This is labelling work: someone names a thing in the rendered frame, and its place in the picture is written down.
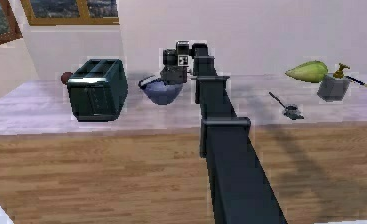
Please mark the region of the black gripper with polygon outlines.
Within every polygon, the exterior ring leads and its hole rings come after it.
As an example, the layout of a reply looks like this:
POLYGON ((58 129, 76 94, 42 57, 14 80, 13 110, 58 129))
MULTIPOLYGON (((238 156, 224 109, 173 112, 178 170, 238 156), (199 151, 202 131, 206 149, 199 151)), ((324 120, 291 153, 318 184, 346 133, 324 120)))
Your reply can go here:
POLYGON ((175 85, 187 82, 188 56, 178 54, 175 49, 165 49, 163 51, 164 68, 160 72, 160 77, 152 75, 139 81, 142 90, 164 90, 165 84, 175 85))

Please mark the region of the blue bowl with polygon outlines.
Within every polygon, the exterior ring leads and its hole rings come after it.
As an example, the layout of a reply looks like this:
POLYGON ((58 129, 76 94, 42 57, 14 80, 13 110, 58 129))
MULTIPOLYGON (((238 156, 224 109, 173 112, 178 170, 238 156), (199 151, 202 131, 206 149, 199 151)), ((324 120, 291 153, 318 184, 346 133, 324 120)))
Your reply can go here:
POLYGON ((143 93, 157 105, 168 105, 171 104, 183 89, 182 84, 167 85, 165 82, 164 90, 142 90, 143 93))

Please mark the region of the pale marble kitchen counter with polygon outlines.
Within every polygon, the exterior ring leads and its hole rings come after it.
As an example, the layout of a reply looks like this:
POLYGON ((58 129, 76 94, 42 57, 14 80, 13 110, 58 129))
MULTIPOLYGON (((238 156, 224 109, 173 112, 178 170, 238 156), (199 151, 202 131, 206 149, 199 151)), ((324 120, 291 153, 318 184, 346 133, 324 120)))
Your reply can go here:
MULTIPOLYGON (((352 83, 344 98, 325 102, 317 84, 281 74, 233 75, 227 82, 235 111, 255 125, 290 124, 282 104, 295 104, 304 123, 367 121, 367 74, 356 74, 364 85, 352 83)), ((136 75, 128 80, 129 94, 119 118, 111 122, 79 122, 71 112, 67 88, 59 81, 29 81, 0 98, 0 135, 123 130, 166 130, 200 125, 200 106, 194 103, 195 84, 184 85, 167 106, 153 104, 138 88, 136 75)))

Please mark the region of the dark green toaster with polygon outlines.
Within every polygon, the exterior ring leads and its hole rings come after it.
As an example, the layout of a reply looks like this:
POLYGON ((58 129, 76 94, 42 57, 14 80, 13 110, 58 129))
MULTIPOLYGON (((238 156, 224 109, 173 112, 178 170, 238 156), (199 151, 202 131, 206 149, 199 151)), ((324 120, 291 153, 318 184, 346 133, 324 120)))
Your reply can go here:
POLYGON ((79 122, 116 120, 128 95, 120 59, 90 59, 68 80, 73 115, 79 122))

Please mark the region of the red apple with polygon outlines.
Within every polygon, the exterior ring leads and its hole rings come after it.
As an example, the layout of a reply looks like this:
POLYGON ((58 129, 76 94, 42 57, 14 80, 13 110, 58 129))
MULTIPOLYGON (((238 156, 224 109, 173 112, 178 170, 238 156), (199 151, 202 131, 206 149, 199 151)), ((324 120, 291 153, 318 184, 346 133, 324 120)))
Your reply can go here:
POLYGON ((66 85, 72 75, 72 72, 64 72, 60 77, 61 82, 66 85))

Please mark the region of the wooden framed window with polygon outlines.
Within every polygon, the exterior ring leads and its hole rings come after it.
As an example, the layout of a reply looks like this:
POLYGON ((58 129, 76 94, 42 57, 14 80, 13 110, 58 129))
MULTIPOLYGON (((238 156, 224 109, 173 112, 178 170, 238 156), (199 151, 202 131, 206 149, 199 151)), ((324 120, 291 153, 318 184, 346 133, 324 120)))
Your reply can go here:
POLYGON ((0 45, 22 38, 9 0, 0 0, 0 45))
POLYGON ((117 0, 20 0, 31 26, 119 25, 117 0))

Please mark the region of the small dark grey ladle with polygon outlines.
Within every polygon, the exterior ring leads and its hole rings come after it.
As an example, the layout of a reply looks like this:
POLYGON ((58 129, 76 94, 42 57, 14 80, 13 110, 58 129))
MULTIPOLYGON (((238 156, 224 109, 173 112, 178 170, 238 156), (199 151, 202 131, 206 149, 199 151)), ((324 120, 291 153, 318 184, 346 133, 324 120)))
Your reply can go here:
POLYGON ((284 104, 277 96, 275 96, 272 92, 269 95, 275 99, 282 107, 283 111, 282 114, 291 119, 291 120, 300 120, 303 119, 304 116, 302 115, 301 111, 299 110, 298 106, 295 104, 284 104))

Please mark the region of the green lettuce head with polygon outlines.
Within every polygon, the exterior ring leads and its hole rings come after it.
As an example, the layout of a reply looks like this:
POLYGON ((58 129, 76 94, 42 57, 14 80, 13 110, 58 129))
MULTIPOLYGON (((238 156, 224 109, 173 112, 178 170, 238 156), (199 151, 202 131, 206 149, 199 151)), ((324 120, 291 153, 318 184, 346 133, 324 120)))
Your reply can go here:
POLYGON ((321 82, 327 73, 326 64, 318 60, 302 63, 285 72, 290 78, 309 83, 321 82))

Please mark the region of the grey soap bottle gold pump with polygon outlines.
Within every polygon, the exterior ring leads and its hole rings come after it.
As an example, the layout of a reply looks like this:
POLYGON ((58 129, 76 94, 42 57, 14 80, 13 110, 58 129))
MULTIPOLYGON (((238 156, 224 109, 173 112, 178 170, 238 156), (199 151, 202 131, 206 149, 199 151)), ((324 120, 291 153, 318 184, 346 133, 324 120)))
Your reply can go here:
POLYGON ((350 80, 344 76, 344 69, 349 66, 340 63, 339 68, 334 73, 327 73, 317 91, 317 95, 326 102, 341 101, 348 87, 350 80))

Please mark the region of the dark handled utensil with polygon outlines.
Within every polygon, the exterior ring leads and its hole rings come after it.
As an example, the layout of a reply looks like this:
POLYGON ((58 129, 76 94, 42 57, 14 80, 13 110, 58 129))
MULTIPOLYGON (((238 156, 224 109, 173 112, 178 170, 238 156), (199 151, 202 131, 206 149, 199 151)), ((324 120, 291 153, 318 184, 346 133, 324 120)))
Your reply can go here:
POLYGON ((366 87, 366 88, 367 88, 367 83, 365 83, 365 82, 363 82, 363 81, 360 81, 360 80, 355 79, 355 78, 350 77, 350 76, 345 76, 345 78, 347 78, 347 79, 349 79, 350 81, 355 82, 355 83, 357 83, 357 84, 359 84, 359 85, 364 86, 364 87, 366 87))

